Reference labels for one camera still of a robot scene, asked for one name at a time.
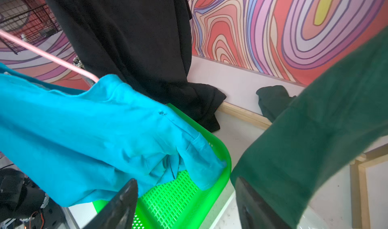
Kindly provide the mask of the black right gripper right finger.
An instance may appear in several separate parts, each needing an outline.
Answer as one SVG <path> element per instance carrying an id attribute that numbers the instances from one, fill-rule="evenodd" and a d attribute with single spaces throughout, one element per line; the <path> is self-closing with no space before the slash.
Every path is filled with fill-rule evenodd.
<path id="1" fill-rule="evenodd" d="M 243 229 L 288 229 L 279 215 L 242 177 L 235 182 L 236 202 Z"/>

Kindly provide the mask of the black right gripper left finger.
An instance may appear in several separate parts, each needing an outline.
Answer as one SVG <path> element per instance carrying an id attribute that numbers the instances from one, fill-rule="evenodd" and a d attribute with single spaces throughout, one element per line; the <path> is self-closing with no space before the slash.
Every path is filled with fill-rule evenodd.
<path id="1" fill-rule="evenodd" d="M 132 229 L 138 185 L 131 179 L 84 229 Z"/>

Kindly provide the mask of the teal t-shirt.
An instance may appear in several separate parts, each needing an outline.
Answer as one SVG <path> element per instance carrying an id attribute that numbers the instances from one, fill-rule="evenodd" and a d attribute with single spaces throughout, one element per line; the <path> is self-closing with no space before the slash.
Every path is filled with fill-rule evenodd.
<path id="1" fill-rule="evenodd" d="M 63 207 L 109 201 L 131 179 L 142 196 L 184 170 L 206 190 L 226 166 L 176 112 L 116 75 L 83 91 L 5 65 L 1 151 Z"/>

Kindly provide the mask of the pink hanger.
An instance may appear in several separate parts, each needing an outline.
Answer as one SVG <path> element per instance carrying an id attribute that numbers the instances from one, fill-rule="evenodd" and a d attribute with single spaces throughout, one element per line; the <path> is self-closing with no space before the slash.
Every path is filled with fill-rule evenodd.
<path id="1" fill-rule="evenodd" d="M 58 65 L 60 65 L 60 66 L 63 66 L 65 68 L 67 68 L 67 69 L 70 69 L 70 70 L 72 70 L 74 72 L 77 72 L 78 74 L 83 75 L 83 76 L 93 80 L 94 82 L 98 82 L 100 80 L 96 75 L 94 75 L 94 74 L 92 74 L 92 73 L 90 73 L 90 72 L 88 72 L 88 71 L 86 71 L 86 70 L 84 70 L 82 68 L 74 66 L 71 63 L 68 63 L 68 62 L 66 62 L 66 61 L 64 61 L 64 60 L 62 60 L 62 59 L 60 59 L 60 58 L 58 58 L 58 57 L 56 57 L 56 56 L 54 56 L 54 55 L 52 55 L 50 53 L 47 53 L 47 52 L 45 52 L 45 51 L 43 51 L 43 50 L 41 50 L 41 49 L 39 49 L 39 48 L 37 48 L 35 46 L 33 46 L 33 45 L 23 41 L 23 40 L 21 40 L 21 39 L 15 37 L 15 36 L 5 32 L 5 31 L 1 30 L 1 37 L 3 37 L 5 39 L 7 39 L 7 40 L 9 40 L 9 41 L 19 45 L 19 46 L 21 46 L 21 47 L 23 47 L 25 49 L 27 49 L 27 50 L 29 50 L 29 51 L 31 51 L 31 52 L 39 55 L 39 56 L 42 56 L 42 57 L 44 57 L 44 58 L 46 58 L 46 59 L 48 59 L 48 60 L 50 60 L 50 61 L 52 61 L 52 62 L 54 62 L 54 63 L 56 63 Z"/>

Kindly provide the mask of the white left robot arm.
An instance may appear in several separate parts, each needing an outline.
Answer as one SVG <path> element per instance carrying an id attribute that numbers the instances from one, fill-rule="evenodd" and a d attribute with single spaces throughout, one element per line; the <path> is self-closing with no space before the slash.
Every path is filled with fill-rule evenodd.
<path id="1" fill-rule="evenodd" d="M 62 208 L 18 170 L 1 169 L 1 228 L 59 229 L 67 227 Z"/>

